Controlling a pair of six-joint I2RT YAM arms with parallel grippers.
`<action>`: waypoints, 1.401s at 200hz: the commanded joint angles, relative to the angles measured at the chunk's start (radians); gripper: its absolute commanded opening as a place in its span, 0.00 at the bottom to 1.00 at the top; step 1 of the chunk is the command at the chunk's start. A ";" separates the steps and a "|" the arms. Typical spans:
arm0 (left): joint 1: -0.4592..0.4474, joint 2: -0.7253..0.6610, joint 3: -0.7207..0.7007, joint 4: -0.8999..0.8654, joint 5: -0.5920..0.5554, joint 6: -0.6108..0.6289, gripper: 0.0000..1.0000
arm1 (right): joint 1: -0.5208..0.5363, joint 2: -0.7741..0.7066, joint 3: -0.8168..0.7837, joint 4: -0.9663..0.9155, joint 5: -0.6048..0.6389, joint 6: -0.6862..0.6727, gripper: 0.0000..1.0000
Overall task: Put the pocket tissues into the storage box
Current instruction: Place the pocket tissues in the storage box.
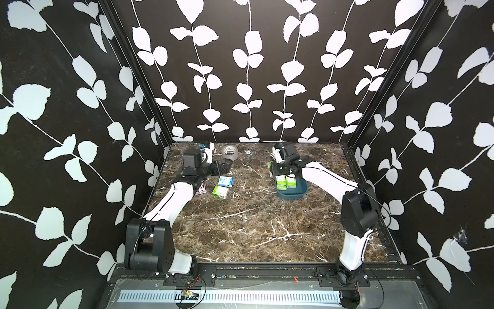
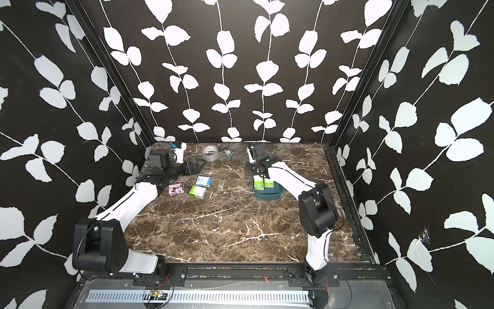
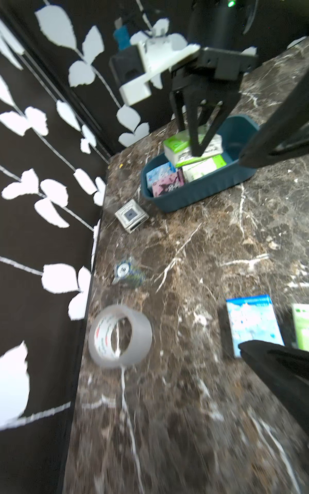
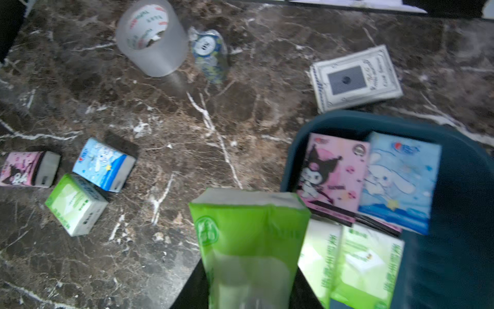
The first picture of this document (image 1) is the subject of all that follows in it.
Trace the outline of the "blue Cinnamoroll tissue pack back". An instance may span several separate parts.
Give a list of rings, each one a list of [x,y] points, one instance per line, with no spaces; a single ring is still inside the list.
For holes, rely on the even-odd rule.
[[[231,176],[220,176],[218,186],[233,187],[234,178]]]

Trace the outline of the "green tissue pack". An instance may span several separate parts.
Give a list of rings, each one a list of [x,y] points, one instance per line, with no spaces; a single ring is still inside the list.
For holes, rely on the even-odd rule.
[[[276,182],[276,187],[278,191],[285,191],[287,190],[287,181],[286,181],[286,176],[285,175],[278,175],[275,177],[275,182]]]
[[[267,163],[267,166],[268,166],[268,171],[269,171],[270,177],[273,177],[272,168],[271,168],[272,163],[273,163],[273,161],[271,161],[271,162],[268,162],[268,163]]]
[[[212,192],[212,195],[214,197],[226,199],[228,192],[229,192],[229,187],[223,187],[220,185],[216,185],[213,192]]]
[[[286,175],[286,186],[288,189],[297,187],[297,178],[295,175]]]

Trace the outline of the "pink Kuromi tissue pack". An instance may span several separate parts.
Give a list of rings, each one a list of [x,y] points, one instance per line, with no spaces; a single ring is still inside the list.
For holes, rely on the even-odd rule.
[[[207,188],[205,184],[201,184],[199,189],[196,192],[196,195],[201,195],[207,193]]]

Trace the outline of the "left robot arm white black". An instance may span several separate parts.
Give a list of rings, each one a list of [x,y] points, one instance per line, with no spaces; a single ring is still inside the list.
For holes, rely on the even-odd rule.
[[[159,272],[195,276],[197,261],[176,250],[172,226],[186,204],[209,176],[229,173],[233,160],[215,161],[210,148],[188,149],[183,168],[168,193],[151,211],[127,224],[124,266],[135,272]]]

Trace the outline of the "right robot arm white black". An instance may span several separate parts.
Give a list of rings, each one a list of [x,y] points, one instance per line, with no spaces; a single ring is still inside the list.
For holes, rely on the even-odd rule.
[[[370,235],[378,226],[381,204],[369,184],[357,184],[323,167],[311,157],[300,156],[292,143],[272,147],[274,176],[296,176],[318,186],[341,204],[340,221],[345,230],[343,248],[335,276],[343,285],[352,283],[361,272]]]

